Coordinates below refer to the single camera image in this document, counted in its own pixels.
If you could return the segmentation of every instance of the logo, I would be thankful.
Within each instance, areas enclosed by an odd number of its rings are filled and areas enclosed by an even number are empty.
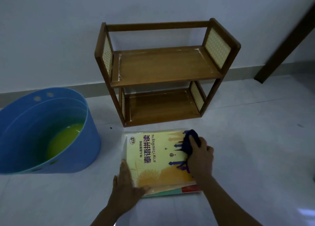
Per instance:
[[[130,137],[130,140],[129,140],[130,144],[134,144],[136,142],[136,139],[132,136]]]

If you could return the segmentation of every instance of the blue bucket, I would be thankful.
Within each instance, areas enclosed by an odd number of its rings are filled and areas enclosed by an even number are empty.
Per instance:
[[[84,124],[77,138],[47,160],[49,142],[74,124]],[[39,90],[0,111],[0,174],[78,172],[93,163],[100,145],[88,104],[74,90]]]

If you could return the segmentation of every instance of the left hand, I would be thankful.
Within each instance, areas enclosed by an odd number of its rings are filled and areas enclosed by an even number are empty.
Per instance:
[[[130,169],[127,162],[122,159],[119,176],[114,176],[113,179],[113,190],[109,197],[107,208],[119,218],[131,210],[149,189],[150,187],[148,186],[141,188],[133,187]]]

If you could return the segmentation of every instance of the baseboard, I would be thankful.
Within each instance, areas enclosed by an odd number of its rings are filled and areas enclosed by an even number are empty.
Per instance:
[[[226,74],[224,81],[235,81],[254,78],[262,66],[253,66],[253,67],[242,67],[242,68],[231,68]],[[284,63],[281,64],[272,76],[279,75],[290,75],[297,73],[315,73],[315,61],[309,62],[295,62],[295,63]],[[203,84],[211,83],[213,80],[202,81]],[[185,83],[174,83],[163,85],[164,88],[179,88],[183,87]],[[105,83],[95,83],[95,84],[86,84],[86,85],[77,85],[77,86],[65,86],[66,88],[74,89],[80,92],[85,98],[88,97],[100,97],[109,95],[109,92],[106,88]],[[127,92],[142,92],[142,91],[154,91],[161,89],[161,85],[150,85],[150,86],[140,86],[130,89]],[[18,98],[25,96],[31,92],[37,91],[28,90],[28,91],[19,91],[19,92],[8,92],[0,93],[0,108],[5,107],[11,102],[17,100]]]

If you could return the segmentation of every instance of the hand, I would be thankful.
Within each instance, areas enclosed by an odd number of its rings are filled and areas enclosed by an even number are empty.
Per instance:
[[[113,190],[109,197],[107,208],[118,219],[132,209],[149,189],[150,187],[148,186],[141,188],[133,187],[130,169],[126,161],[122,159],[119,176],[114,176]]]
[[[200,148],[192,136],[189,136],[192,147],[192,155],[188,159],[188,167],[197,185],[202,189],[205,182],[212,176],[213,148],[207,146],[207,142],[202,137]]]

